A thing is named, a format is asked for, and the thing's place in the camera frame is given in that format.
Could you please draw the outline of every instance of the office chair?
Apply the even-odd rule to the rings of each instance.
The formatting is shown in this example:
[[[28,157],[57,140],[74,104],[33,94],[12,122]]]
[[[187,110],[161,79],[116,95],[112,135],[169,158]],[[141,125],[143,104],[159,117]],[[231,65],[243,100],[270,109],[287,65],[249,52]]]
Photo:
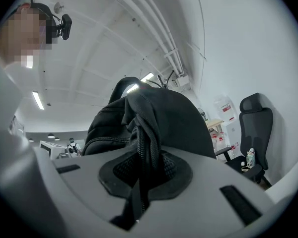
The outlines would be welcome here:
[[[260,182],[265,170],[268,169],[266,160],[266,150],[273,126],[273,113],[270,108],[263,108],[259,102],[259,93],[243,99],[239,105],[241,111],[239,121],[241,126],[240,151],[244,156],[230,159],[228,151],[231,147],[226,147],[215,153],[216,156],[224,154],[227,165],[243,174],[245,177]],[[243,172],[241,163],[246,163],[246,155],[250,148],[255,149],[256,165],[250,170]]]

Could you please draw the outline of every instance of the chair armrest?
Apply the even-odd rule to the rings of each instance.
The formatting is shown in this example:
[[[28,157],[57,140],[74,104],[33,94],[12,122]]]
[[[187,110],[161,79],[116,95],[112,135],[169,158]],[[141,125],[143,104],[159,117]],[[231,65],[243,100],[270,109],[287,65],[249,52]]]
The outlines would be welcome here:
[[[227,161],[230,161],[230,157],[228,155],[228,151],[231,150],[232,148],[229,146],[229,147],[226,147],[226,148],[223,148],[222,150],[219,150],[215,153],[215,156],[218,156],[220,154],[224,154],[225,158]]]
[[[248,179],[253,179],[256,175],[258,175],[263,170],[262,166],[259,164],[256,164],[253,166],[250,170],[243,173],[243,176],[245,176]]]

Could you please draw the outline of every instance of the fluorescent light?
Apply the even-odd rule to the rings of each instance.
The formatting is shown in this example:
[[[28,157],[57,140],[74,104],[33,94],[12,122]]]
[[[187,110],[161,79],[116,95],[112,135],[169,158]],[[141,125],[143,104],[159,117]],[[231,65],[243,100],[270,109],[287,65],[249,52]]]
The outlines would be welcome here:
[[[131,91],[134,91],[135,89],[138,88],[138,85],[134,85],[132,88],[130,88],[127,93],[130,93]]]
[[[33,96],[34,96],[34,98],[35,98],[36,103],[37,103],[38,106],[39,106],[39,109],[44,110],[44,107],[43,107],[43,105],[42,105],[42,103],[41,103],[41,100],[40,100],[40,97],[39,97],[39,93],[33,91]]]
[[[26,56],[26,67],[29,69],[33,68],[33,56]]]
[[[153,74],[150,72],[147,76],[145,76],[141,81],[146,82],[148,79],[151,79],[153,77]]]

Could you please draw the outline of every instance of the ceiling pipe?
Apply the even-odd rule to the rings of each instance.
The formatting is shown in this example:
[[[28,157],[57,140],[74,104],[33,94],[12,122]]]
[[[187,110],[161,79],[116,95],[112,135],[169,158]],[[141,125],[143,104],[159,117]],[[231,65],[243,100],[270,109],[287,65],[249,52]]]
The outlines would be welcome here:
[[[134,10],[134,12],[143,20],[143,22],[147,25],[148,29],[151,31],[151,33],[153,34],[153,36],[156,38],[156,40],[158,41],[159,45],[161,46],[163,52],[165,54],[169,53],[167,47],[165,46],[165,44],[163,43],[162,39],[160,38],[159,34],[157,33],[157,31],[155,30],[155,28],[153,27],[153,25],[151,25],[151,23],[148,21],[148,19],[146,18],[146,16],[144,15],[144,13],[139,9],[139,7],[132,1],[132,0],[123,0],[131,9]],[[171,57],[167,57],[170,64],[172,65],[172,67],[174,68],[175,73],[179,76],[179,70],[177,68],[177,66],[175,65],[173,59]]]
[[[173,45],[172,41],[171,41],[171,37],[167,34],[165,27],[162,25],[161,21],[159,20],[159,18],[157,17],[156,13],[153,11],[153,9],[151,8],[151,6],[147,3],[146,0],[138,0],[144,7],[145,9],[149,12],[150,16],[154,19],[155,23],[158,25],[159,29],[161,30],[164,38],[167,40],[167,43],[169,45],[169,48],[171,49],[171,51],[176,50],[176,47]],[[182,70],[182,66],[181,66],[181,61],[179,60],[176,52],[174,52],[172,55],[174,55],[175,60],[177,62],[178,68],[179,68],[179,72],[181,73]]]
[[[174,49],[176,49],[177,46],[176,46],[176,44],[175,44],[175,41],[174,41],[173,36],[172,36],[172,34],[171,34],[171,31],[170,31],[170,29],[169,29],[169,27],[168,27],[168,24],[167,24],[167,22],[165,21],[164,17],[162,16],[161,11],[160,11],[159,8],[155,5],[155,3],[154,3],[153,0],[148,0],[148,1],[151,3],[151,5],[153,6],[154,10],[156,11],[156,13],[158,14],[159,18],[161,19],[161,21],[162,21],[164,27],[166,28],[166,30],[167,30],[167,32],[168,32],[168,34],[169,34],[169,37],[170,37],[171,42],[172,42],[172,44],[173,44],[173,47],[174,47]],[[182,67],[182,63],[181,63],[181,59],[180,59],[180,55],[179,55],[179,52],[178,52],[178,51],[176,52],[176,56],[177,56],[178,66],[180,66],[180,68],[181,68],[181,72],[182,72],[181,74],[183,74],[183,67]]]

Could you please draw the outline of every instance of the chair headrest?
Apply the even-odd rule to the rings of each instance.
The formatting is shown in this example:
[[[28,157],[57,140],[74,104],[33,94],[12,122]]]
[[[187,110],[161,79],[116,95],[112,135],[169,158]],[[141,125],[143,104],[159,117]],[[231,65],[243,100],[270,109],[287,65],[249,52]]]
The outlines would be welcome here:
[[[240,102],[239,110],[242,113],[257,112],[263,109],[259,102],[259,93],[255,93],[251,96],[246,97]]]

